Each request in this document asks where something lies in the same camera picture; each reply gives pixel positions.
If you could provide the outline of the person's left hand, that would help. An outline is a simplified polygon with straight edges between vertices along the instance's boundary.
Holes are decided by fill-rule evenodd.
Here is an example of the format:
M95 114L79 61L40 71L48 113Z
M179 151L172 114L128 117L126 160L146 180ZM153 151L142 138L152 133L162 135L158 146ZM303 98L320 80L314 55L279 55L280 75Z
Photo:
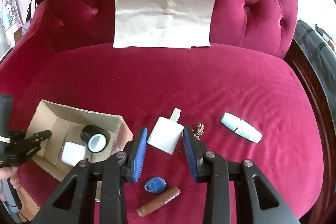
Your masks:
M10 184L14 189L19 189L21 187L17 166L5 166L0 169L0 180L2 181L7 179L9 179Z

